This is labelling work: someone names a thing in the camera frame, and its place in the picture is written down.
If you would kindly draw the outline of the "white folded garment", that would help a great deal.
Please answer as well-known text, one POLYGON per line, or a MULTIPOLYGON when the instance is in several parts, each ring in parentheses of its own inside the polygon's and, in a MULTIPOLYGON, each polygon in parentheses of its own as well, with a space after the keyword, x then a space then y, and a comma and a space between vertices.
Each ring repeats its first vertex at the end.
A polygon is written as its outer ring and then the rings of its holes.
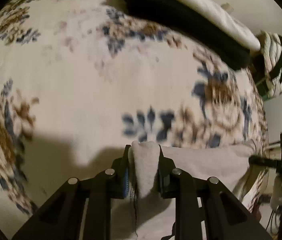
POLYGON ((232 17, 220 5, 212 0, 177 0, 201 16, 209 20, 225 34, 233 38, 243 47, 258 51, 261 48, 260 42, 252 31, 242 22, 232 17))

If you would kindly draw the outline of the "black folded garment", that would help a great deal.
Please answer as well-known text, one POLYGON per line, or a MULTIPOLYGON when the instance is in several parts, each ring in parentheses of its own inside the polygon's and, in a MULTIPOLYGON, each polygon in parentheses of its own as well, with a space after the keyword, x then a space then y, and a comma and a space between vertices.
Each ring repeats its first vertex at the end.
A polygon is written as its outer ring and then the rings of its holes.
POLYGON ((246 68, 250 51, 204 16, 177 0, 124 0, 129 15, 193 38, 220 56, 233 70, 246 68))

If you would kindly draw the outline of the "striped cloth bundle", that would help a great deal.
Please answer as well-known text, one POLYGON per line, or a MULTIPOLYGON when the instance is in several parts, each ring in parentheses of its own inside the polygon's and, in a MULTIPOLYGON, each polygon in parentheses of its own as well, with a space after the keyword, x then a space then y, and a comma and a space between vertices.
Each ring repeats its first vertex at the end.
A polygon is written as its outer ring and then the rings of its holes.
POLYGON ((282 93, 282 36, 262 31, 258 36, 261 44, 261 63, 264 77, 258 82, 264 100, 282 93))

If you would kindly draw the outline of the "beige small garment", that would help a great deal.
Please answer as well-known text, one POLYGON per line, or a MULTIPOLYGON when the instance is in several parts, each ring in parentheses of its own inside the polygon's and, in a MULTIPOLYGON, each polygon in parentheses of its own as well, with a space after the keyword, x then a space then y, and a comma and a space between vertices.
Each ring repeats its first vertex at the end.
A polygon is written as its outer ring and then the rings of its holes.
POLYGON ((129 196, 132 199, 144 198, 155 188, 161 153, 172 159, 177 168, 193 177, 217 177, 252 211, 262 182, 259 171, 249 165, 249 157, 261 154, 261 145, 257 141, 249 140, 242 144, 202 149, 160 146, 153 141, 134 141, 129 150, 129 196))

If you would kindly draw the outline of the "floral fleece blanket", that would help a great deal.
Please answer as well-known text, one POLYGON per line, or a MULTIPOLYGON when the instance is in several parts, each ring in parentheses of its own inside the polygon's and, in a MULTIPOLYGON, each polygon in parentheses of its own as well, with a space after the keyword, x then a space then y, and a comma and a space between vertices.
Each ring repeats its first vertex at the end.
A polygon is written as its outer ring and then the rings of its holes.
POLYGON ((0 232, 8 239, 70 177, 127 144, 265 144, 248 69, 127 15, 121 0, 11 0, 0 12, 0 232))

